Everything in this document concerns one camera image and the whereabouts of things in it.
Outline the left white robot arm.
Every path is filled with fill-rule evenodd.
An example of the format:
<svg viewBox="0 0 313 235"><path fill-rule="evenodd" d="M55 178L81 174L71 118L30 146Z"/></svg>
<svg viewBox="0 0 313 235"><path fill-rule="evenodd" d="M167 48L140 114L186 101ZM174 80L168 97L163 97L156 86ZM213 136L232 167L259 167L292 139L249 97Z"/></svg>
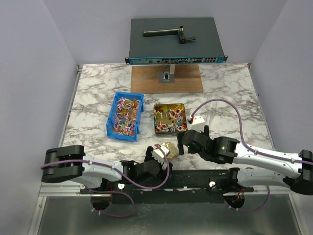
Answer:
<svg viewBox="0 0 313 235"><path fill-rule="evenodd" d="M82 145L53 148L46 151L41 166L43 183L73 181L104 193L109 184L133 184L138 188L157 189L170 177L173 165L168 160L170 150L165 146L147 147L145 159L109 162L85 153Z"/></svg>

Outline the square tin of lollipops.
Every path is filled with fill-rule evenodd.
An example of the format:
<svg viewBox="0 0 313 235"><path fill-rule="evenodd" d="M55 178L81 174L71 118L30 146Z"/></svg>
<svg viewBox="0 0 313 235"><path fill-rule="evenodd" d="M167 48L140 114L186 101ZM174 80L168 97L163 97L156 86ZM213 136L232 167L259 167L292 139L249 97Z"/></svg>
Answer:
<svg viewBox="0 0 313 235"><path fill-rule="evenodd" d="M153 112L156 136L175 135L188 130L184 104L156 104Z"/></svg>

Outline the clear plastic scoop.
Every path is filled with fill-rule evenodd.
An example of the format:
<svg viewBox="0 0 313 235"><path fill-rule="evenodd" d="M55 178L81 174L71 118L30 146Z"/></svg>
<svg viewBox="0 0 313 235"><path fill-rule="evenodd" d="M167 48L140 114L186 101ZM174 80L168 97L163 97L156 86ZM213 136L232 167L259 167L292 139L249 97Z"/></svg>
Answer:
<svg viewBox="0 0 313 235"><path fill-rule="evenodd" d="M205 105L205 108L206 108L205 124L210 126L214 118L214 112L216 111L217 108L217 101L208 102Z"/></svg>

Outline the gold jar lid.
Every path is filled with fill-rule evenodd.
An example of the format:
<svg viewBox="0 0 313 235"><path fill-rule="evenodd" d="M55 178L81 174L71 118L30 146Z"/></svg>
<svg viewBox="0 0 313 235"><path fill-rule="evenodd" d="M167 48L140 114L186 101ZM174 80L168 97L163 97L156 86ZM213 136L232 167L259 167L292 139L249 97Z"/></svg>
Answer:
<svg viewBox="0 0 313 235"><path fill-rule="evenodd" d="M179 155L178 148L173 142L165 142L161 146L166 147L169 150L167 159L173 159Z"/></svg>

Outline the blue plastic candy bin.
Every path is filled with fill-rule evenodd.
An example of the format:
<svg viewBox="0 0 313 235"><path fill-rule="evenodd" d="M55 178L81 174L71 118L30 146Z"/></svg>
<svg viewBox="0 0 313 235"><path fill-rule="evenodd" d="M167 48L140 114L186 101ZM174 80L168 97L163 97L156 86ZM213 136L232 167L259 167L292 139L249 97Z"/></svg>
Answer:
<svg viewBox="0 0 313 235"><path fill-rule="evenodd" d="M107 137L136 142L143 111L143 94L116 92L106 123Z"/></svg>

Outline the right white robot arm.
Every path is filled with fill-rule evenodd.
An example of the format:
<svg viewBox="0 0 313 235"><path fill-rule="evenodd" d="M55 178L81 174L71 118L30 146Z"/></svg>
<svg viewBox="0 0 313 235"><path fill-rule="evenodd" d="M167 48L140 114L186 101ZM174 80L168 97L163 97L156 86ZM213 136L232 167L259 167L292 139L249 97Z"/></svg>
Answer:
<svg viewBox="0 0 313 235"><path fill-rule="evenodd" d="M253 166L254 170L240 169L237 175L225 179L225 187L231 192L241 187L264 185L286 187L303 195L313 193L313 153L309 150L283 153L257 149L229 137L211 139L208 126L203 132L179 132L177 139L180 153L186 146L188 153L198 154L205 161Z"/></svg>

